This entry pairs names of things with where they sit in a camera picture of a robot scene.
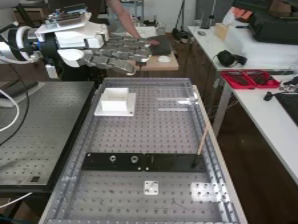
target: black box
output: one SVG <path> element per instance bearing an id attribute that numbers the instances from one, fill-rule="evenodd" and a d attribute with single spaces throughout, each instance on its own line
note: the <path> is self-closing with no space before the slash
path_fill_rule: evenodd
<path id="1" fill-rule="evenodd" d="M 295 19 L 279 19 L 267 12 L 256 12 L 250 19 L 250 28 L 259 42 L 298 44 L 298 20 Z"/>

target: black monitor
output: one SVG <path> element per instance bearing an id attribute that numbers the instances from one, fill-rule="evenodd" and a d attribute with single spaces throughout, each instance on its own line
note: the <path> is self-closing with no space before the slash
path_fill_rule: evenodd
<path id="1" fill-rule="evenodd" d="M 267 11 L 272 0 L 234 0 L 232 6 L 248 11 Z"/>

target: screw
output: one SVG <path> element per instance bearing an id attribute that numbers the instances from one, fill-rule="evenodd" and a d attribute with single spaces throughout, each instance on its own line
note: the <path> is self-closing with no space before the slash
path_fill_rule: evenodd
<path id="1" fill-rule="evenodd" d="M 114 155 L 109 157 L 109 161 L 110 161 L 111 163 L 115 162 L 115 156 L 114 156 Z"/>

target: red tray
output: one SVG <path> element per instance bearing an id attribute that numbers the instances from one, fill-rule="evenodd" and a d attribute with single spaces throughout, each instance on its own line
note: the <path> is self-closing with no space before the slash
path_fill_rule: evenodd
<path id="1" fill-rule="evenodd" d="M 223 71 L 220 76 L 234 89 L 254 89 L 255 83 L 242 71 Z"/>
<path id="2" fill-rule="evenodd" d="M 244 75 L 252 80 L 255 87 L 259 89 L 275 89 L 279 87 L 280 83 L 271 77 L 271 75 L 260 70 L 244 71 Z"/>

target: white wall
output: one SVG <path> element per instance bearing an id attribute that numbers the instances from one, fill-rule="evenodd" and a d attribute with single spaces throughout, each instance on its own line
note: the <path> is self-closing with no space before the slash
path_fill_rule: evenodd
<path id="1" fill-rule="evenodd" d="M 156 15 L 156 21 L 166 25 L 166 32 L 174 28 L 182 0 L 145 0 L 145 19 Z M 195 15 L 195 0 L 184 1 L 184 30 L 186 26 L 192 25 Z"/>

